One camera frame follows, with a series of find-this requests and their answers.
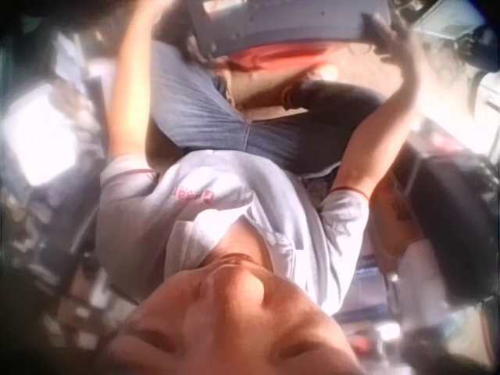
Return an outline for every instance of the hand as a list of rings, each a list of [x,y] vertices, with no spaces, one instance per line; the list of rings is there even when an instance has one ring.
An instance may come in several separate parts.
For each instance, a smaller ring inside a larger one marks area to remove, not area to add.
[[[146,17],[152,25],[157,24],[164,13],[176,8],[182,0],[138,0],[136,15]]]
[[[398,64],[404,80],[422,84],[425,80],[423,71],[427,66],[422,42],[400,20],[392,28],[378,14],[372,16],[371,20],[389,53],[389,56],[382,57],[382,61]]]

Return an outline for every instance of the neck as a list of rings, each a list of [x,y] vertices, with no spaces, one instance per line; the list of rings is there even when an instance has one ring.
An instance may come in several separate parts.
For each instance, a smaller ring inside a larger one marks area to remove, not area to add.
[[[257,264],[273,272],[273,264],[271,263],[266,242],[256,228],[245,218],[240,218],[230,227],[219,244],[203,261],[202,266],[207,266],[229,254],[248,255]]]

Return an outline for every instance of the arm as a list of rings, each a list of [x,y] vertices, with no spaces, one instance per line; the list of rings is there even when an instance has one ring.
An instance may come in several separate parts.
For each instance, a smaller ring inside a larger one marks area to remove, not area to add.
[[[140,0],[118,58],[109,112],[109,157],[146,157],[152,29],[174,0]]]
[[[352,188],[367,197],[391,167],[418,117],[420,61],[424,59],[421,45],[407,30],[399,27],[396,34],[379,20],[374,23],[399,61],[404,82],[355,130],[333,186],[333,189]]]

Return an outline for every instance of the red sleeve trim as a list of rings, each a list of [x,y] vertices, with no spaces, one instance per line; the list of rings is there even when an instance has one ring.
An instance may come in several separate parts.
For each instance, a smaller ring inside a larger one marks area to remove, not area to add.
[[[121,177],[126,177],[126,176],[133,176],[135,174],[143,174],[143,173],[156,173],[154,170],[128,170],[127,172],[122,172],[114,175],[113,177],[109,178],[106,180],[102,186],[101,189],[104,189],[106,186],[111,184],[112,182],[115,182]]]
[[[342,190],[349,190],[349,191],[354,191],[358,194],[361,194],[363,197],[365,197],[367,200],[370,200],[370,198],[368,197],[368,195],[366,195],[365,193],[363,193],[362,191],[354,188],[354,187],[349,187],[349,186],[340,186],[340,187],[336,187],[335,189],[332,189],[332,193],[335,192],[335,191],[342,191]]]

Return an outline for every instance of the person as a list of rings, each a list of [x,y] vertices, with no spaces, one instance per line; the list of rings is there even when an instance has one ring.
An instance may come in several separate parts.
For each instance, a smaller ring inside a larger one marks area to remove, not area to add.
[[[103,350],[102,372],[363,373],[331,316],[352,281],[373,189],[417,116],[421,47],[375,17],[404,78],[387,101],[309,80],[285,95],[308,112],[249,122],[218,78],[152,41],[176,4],[140,0],[120,50],[97,252],[140,305]],[[146,159],[150,114],[182,151],[161,175]],[[300,178],[339,161],[316,209]]]

